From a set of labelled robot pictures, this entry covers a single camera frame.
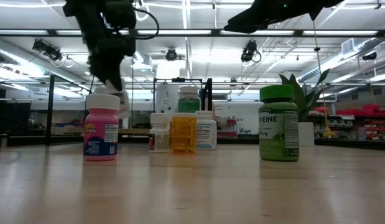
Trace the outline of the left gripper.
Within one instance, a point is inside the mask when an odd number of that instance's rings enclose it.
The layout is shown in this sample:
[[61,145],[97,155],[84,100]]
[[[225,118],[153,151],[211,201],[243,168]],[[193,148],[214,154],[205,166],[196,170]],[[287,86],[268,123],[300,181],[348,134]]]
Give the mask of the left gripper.
[[89,56],[90,73],[101,83],[110,81],[117,90],[123,89],[120,75],[120,64],[125,57],[132,57],[136,51],[136,39],[120,32],[106,31],[106,37],[97,36],[98,29],[82,29],[83,42]]

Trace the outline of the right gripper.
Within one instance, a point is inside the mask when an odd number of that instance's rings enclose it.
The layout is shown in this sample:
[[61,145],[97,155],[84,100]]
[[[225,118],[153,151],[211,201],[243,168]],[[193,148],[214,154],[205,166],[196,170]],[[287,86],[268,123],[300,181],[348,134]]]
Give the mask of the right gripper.
[[257,0],[249,9],[228,20],[225,31],[251,34],[266,30],[268,24],[282,22],[304,14],[297,1]]

